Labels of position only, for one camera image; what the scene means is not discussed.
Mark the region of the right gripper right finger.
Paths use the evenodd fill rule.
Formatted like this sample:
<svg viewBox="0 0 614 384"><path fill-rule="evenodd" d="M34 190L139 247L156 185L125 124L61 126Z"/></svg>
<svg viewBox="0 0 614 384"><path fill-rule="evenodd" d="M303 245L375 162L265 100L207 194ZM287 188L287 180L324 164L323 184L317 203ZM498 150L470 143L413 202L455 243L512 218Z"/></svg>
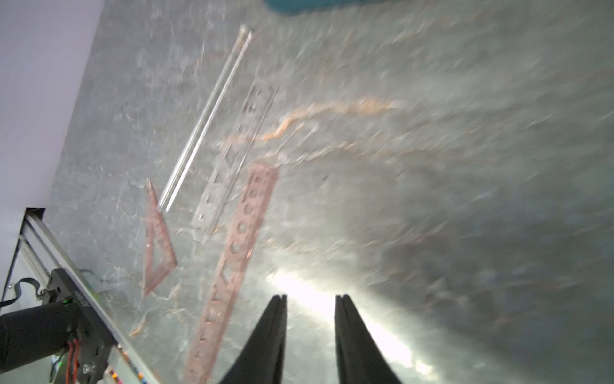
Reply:
<svg viewBox="0 0 614 384"><path fill-rule="evenodd" d="M334 324L340 383L401 383L347 294L335 298Z"/></svg>

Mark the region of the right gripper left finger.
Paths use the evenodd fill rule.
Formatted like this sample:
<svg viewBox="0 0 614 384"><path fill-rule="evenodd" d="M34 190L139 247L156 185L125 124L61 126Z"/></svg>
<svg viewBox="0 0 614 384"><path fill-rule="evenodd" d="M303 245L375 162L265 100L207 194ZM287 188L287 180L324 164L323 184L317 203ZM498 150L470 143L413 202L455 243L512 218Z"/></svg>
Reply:
<svg viewBox="0 0 614 384"><path fill-rule="evenodd" d="M287 317L287 296L273 296L222 384L282 382Z"/></svg>

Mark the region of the short clear straight ruler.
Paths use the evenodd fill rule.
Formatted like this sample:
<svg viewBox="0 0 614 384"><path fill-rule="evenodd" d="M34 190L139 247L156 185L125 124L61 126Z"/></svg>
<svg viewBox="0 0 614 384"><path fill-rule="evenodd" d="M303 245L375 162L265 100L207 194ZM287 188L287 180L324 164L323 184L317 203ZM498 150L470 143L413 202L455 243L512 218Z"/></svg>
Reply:
<svg viewBox="0 0 614 384"><path fill-rule="evenodd" d="M213 233L277 92L275 85L261 81L255 81L251 86L232 131L222 143L220 155L191 220L191 226L196 230L208 235Z"/></svg>

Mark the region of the pink triangle ruler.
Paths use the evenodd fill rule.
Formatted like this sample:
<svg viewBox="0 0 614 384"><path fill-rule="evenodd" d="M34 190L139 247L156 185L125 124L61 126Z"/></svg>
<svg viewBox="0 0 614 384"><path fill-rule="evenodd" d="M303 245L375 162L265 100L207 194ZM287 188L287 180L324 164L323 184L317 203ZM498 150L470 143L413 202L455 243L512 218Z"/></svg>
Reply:
<svg viewBox="0 0 614 384"><path fill-rule="evenodd" d="M151 179L146 181L146 245L143 257L142 297L151 294L177 267L177 259Z"/></svg>

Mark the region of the long pink straight ruler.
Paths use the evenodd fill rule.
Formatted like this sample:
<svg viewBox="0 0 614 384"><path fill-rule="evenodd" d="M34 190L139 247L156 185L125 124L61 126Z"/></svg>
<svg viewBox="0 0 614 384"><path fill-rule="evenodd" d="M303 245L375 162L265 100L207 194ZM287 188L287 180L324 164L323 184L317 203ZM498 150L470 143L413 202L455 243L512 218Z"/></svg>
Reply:
<svg viewBox="0 0 614 384"><path fill-rule="evenodd" d="M186 383L206 383L213 373L277 179L278 170L265 163L255 162L249 168L246 187L227 227L225 246L186 361Z"/></svg>

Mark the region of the clear long straight ruler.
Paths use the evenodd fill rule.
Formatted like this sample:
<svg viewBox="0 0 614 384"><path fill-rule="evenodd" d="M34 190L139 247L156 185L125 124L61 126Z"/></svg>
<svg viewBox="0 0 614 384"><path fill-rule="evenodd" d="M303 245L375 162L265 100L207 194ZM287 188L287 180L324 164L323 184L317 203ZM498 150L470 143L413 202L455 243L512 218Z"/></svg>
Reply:
<svg viewBox="0 0 614 384"><path fill-rule="evenodd" d="M173 205L187 172L233 81L233 77L238 70L252 37L253 31L247 25L242 24L233 48L222 67L222 71L161 193L158 200L158 210L160 212L168 212Z"/></svg>

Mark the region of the teal plastic storage box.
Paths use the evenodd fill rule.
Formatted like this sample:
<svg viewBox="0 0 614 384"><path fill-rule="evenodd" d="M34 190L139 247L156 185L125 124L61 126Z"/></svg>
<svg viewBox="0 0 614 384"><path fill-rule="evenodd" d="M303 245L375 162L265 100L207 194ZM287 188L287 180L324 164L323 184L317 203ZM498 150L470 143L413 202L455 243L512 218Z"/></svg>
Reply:
<svg viewBox="0 0 614 384"><path fill-rule="evenodd" d="M264 3L273 11L281 14L301 14L348 6L364 6L378 3L378 0L264 0Z"/></svg>

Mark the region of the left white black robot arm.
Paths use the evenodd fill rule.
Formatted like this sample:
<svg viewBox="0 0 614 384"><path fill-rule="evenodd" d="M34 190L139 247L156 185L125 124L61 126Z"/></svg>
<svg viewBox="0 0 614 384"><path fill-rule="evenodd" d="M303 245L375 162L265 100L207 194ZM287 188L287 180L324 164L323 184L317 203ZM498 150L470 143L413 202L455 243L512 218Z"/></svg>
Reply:
<svg viewBox="0 0 614 384"><path fill-rule="evenodd" d="M52 302L1 316L1 372L50 357L69 347L78 321L73 302Z"/></svg>

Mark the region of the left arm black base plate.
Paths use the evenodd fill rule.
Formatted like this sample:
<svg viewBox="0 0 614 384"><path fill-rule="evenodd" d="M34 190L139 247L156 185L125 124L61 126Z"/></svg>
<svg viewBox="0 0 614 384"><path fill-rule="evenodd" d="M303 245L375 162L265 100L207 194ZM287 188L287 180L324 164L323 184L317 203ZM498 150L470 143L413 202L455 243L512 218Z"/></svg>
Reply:
<svg viewBox="0 0 614 384"><path fill-rule="evenodd" d="M51 271L43 305L52 302L73 302L78 306L78 321L69 347L57 353L53 363L52 383L97 383L109 368L108 359L116 340L94 310L86 292L63 269Z"/></svg>

